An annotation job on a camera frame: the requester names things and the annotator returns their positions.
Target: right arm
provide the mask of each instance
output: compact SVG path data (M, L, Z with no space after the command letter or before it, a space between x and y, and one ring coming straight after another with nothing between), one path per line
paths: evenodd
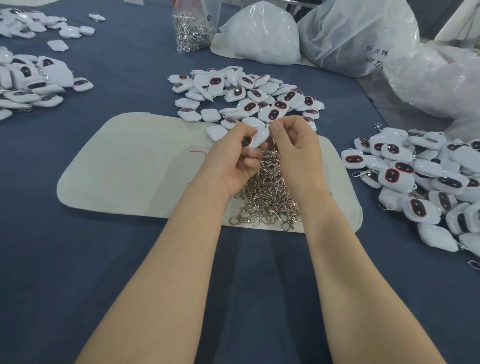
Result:
M333 362L445 364L331 197L316 133L298 116L273 122L271 132L299 204Z

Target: human arm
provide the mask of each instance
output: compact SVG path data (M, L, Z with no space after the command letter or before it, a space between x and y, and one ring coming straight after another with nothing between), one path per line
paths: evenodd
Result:
M325 182L318 136L301 117L271 124L298 202L335 364L444 364L364 251Z
M150 253L83 348L76 364L192 364L227 201L260 168L256 132L239 123L214 144Z

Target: person's right hand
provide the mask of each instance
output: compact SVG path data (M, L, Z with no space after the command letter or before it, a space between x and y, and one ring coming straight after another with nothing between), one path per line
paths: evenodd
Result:
M270 123L270 132L293 199L302 205L317 193L328 193L318 135L307 122L298 115L286 116Z

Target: white mat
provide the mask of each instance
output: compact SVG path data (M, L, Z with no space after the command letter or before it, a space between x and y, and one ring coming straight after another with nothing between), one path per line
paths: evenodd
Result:
M85 210L168 218L200 168L202 152L213 145L205 132L210 125L142 112L115 116L65 170L57 196L63 204ZM319 139L330 191L356 231L362 223L362 209L350 179L330 141ZM228 220L241 206L241 200L232 198L222 224L231 226ZM301 223L294 228L294 232L303 232ZM281 230L279 223L261 224L257 229Z
M0 0L0 5L10 6L42 6L59 0Z
M228 57L228 58L236 58L238 60L244 59L243 57L239 56L237 53L232 51L228 46L227 38L225 34L217 33L210 44L210 50L212 53L215 53L218 56ZM300 58L298 62L295 64L303 64L304 66L312 66L316 67L312 62L306 59L304 56Z

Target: blue tablecloth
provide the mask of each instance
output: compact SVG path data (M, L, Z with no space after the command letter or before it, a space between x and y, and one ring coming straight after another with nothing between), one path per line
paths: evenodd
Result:
M165 220L63 206L56 185L90 137L131 111L176 116L167 76L243 66L295 83L325 103L318 133L337 150L382 123L354 79L312 67L230 60L202 50L177 54L171 2L61 0L42 8L93 37L1 39L15 53L61 59L95 84L66 94L56 109L17 113L0 123L0 362L72 363L140 265ZM93 23L89 12L107 18ZM372 261L450 364L480 357L480 274L466 253L427 247L413 223L377 207L378 191L352 180L364 210L358 237ZM330 363L318 292L303 234L222 227L197 355L205 363Z

